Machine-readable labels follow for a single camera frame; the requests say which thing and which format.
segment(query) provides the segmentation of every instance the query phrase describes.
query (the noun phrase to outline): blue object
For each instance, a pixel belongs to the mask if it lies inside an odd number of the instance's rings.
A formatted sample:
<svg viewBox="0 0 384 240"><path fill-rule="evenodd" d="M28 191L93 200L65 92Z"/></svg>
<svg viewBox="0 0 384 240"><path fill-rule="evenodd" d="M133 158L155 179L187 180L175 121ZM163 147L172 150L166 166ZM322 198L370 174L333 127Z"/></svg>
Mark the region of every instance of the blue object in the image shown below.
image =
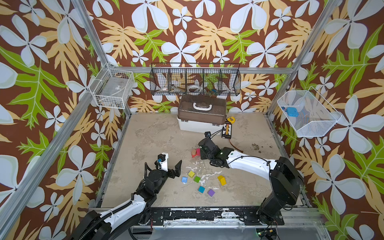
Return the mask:
<svg viewBox="0 0 384 240"><path fill-rule="evenodd" d="M204 193L204 190L205 190L204 187L202 187L202 186L199 187L199 192Z"/></svg>
<svg viewBox="0 0 384 240"><path fill-rule="evenodd" d="M288 107L286 109L286 112L287 112L288 116L290 116L290 117L298 117L299 116L299 113L297 112L296 108Z"/></svg>

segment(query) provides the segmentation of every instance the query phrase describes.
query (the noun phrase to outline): mesh basket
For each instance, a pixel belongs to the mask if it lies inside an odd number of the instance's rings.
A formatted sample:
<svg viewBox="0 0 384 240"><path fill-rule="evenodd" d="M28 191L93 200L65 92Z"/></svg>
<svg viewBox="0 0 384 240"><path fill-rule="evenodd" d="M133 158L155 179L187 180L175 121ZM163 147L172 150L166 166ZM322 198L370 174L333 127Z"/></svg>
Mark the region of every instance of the mesh basket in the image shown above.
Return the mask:
<svg viewBox="0 0 384 240"><path fill-rule="evenodd" d="M152 95L218 95L240 94L241 75L238 68L155 67L151 74Z"/></svg>
<svg viewBox="0 0 384 240"><path fill-rule="evenodd" d="M316 96L307 90L287 91L277 101L297 137L323 137L341 118L341 114L319 93ZM332 113L324 107L324 102L328 103ZM284 110L288 107L296 108L298 116L288 116Z"/></svg>
<svg viewBox="0 0 384 240"><path fill-rule="evenodd" d="M92 96L97 106L125 108L129 93L135 82L133 72L111 68L100 71L95 80L99 81L99 83L92 91Z"/></svg>

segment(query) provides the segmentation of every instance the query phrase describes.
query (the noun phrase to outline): box handle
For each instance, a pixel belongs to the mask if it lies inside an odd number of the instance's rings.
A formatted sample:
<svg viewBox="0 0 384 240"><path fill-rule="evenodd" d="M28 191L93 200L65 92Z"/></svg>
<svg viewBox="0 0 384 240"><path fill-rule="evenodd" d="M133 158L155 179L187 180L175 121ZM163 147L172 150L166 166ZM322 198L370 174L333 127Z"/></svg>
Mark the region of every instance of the box handle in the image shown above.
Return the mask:
<svg viewBox="0 0 384 240"><path fill-rule="evenodd" d="M193 103L193 108L196 110L201 110L201 111L209 111L212 109L212 104L209 104L209 107L207 107L207 108L201 108L201 107L196 106L196 103Z"/></svg>

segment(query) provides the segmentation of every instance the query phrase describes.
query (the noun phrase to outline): white wire basket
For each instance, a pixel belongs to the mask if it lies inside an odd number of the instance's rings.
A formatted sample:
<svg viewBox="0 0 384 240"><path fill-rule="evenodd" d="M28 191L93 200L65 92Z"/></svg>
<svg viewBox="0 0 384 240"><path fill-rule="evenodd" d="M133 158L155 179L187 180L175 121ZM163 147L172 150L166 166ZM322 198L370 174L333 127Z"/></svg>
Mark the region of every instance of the white wire basket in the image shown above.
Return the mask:
<svg viewBox="0 0 384 240"><path fill-rule="evenodd" d="M135 82L133 72L118 69L100 71L96 76L99 83L92 91L97 106L124 109Z"/></svg>
<svg viewBox="0 0 384 240"><path fill-rule="evenodd" d="M323 105L325 102L332 112ZM297 137L323 137L342 116L320 93L317 92L315 96L310 90L287 91L277 103ZM288 116L283 109L288 107L296 108L298 116Z"/></svg>

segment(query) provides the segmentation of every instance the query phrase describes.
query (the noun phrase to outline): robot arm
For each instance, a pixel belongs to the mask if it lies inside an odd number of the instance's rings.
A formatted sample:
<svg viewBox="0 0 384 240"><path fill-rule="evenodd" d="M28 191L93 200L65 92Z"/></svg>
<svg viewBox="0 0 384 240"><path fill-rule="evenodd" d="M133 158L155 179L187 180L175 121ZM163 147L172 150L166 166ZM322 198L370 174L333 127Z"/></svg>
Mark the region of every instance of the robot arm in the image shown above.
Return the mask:
<svg viewBox="0 0 384 240"><path fill-rule="evenodd" d="M144 179L138 188L131 194L131 199L118 205L117 207L100 214L90 211L77 226L70 236L70 240L106 240L114 239L122 232L137 223L145 224L148 222L150 214L149 208L156 200L166 180L180 177L180 160L175 166L175 170L168 169L168 154L158 155L155 161L156 169L151 170L145 163Z"/></svg>
<svg viewBox="0 0 384 240"><path fill-rule="evenodd" d="M220 149L211 140L210 132L205 133L199 147L201 159L209 159L212 166L242 169L270 181L272 193L264 199L257 212L261 222L270 224L284 205L296 204L304 179L287 158L263 159L228 147Z"/></svg>

